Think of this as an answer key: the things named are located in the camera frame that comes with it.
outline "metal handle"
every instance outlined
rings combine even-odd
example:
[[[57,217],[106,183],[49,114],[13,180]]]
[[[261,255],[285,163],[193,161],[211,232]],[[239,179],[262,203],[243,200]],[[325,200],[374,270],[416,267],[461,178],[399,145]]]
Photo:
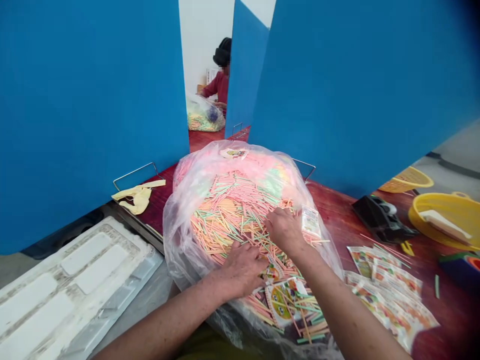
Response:
[[[304,161],[300,161],[300,160],[294,159],[293,157],[292,157],[291,159],[292,159],[293,161],[296,161],[297,163],[302,163],[302,164],[305,164],[305,165],[308,165],[309,167],[311,167],[310,173],[309,173],[308,176],[305,178],[305,184],[307,184],[308,181],[309,181],[310,176],[312,176],[312,174],[314,173],[314,171],[315,171],[315,169],[316,169],[315,165],[309,164],[308,162],[304,162]]]
[[[233,136],[235,134],[235,128],[240,125],[240,131],[242,131],[242,126],[243,126],[244,122],[239,122],[237,125],[234,125],[232,128],[231,128],[231,136]]]
[[[146,168],[148,165],[153,165],[153,168],[155,169],[156,175],[157,175],[160,179],[165,180],[163,177],[160,176],[159,171],[157,170],[157,167],[155,166],[155,163],[152,161],[152,162],[149,162],[147,165],[143,165],[142,167],[139,167],[139,168],[136,169],[136,170],[130,171],[128,174],[125,174],[125,175],[120,176],[119,178],[116,178],[115,180],[113,180],[113,185],[116,187],[117,191],[120,191],[119,187],[118,187],[117,184],[116,184],[116,182],[117,182],[118,180],[121,180],[121,179],[127,177],[128,175],[131,175],[131,174],[133,174],[134,172],[137,172],[138,170],[141,170],[141,169],[143,169],[143,168]]]

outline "pile of straws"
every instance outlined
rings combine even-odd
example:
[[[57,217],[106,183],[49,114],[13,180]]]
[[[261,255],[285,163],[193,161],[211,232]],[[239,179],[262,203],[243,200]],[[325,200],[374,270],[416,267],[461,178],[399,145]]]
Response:
[[[267,189],[254,184],[241,172],[230,171],[215,177],[208,195],[191,216],[191,225],[199,245],[218,264],[223,265],[225,262],[233,241],[249,242],[260,248],[260,255],[270,255],[281,267],[284,278],[280,280],[295,277],[305,284],[302,274],[292,260],[270,241],[264,225],[266,215],[277,207],[292,209],[292,200],[280,199]],[[314,248],[328,241],[305,232],[303,237]],[[296,342],[323,342],[330,332],[328,325],[311,290],[307,286],[305,289],[308,295],[297,292],[296,295],[301,300],[289,301],[287,305],[292,326],[298,335]],[[285,333],[285,329],[277,327],[274,322],[264,290],[250,295],[244,301],[261,320],[279,333]],[[300,312],[300,325],[296,323],[290,309]]]
[[[205,116],[198,113],[189,112],[187,114],[187,118],[189,130],[214,133],[223,128],[223,123],[221,121],[218,123],[212,122]]]

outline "dark hat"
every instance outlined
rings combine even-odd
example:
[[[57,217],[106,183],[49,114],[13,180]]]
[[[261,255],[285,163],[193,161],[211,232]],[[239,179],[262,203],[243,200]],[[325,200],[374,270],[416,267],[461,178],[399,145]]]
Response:
[[[232,49],[232,39],[230,37],[224,38],[220,45],[215,50],[213,61],[219,67],[226,67],[230,61],[230,50]]]

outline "red shirt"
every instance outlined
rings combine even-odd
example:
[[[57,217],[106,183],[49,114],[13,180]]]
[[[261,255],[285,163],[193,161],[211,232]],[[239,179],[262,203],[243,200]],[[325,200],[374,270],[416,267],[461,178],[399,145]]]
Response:
[[[211,83],[205,86],[201,92],[206,98],[218,94],[218,101],[226,104],[229,95],[229,77],[225,76],[223,71],[217,72]],[[227,109],[224,109],[223,116],[226,114]]]

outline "person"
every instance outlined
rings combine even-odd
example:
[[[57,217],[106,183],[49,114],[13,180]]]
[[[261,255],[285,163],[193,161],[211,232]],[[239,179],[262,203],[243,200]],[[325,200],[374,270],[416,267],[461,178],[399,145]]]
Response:
[[[213,55],[213,61],[221,67],[221,71],[217,72],[215,78],[198,93],[204,98],[218,94],[218,101],[215,102],[215,106],[222,110],[223,116],[227,116],[231,49],[232,39],[230,37],[224,38],[215,50],[215,55]]]
[[[346,360],[411,359],[320,254],[304,241],[298,217],[292,216],[290,210],[276,208],[267,215],[265,224],[270,240],[292,259],[310,286]],[[193,349],[182,344],[222,304],[248,296],[264,285],[258,275],[268,261],[258,259],[258,255],[257,247],[234,242],[220,269],[168,300],[94,359],[254,359],[224,340],[209,342],[208,335],[196,339]]]

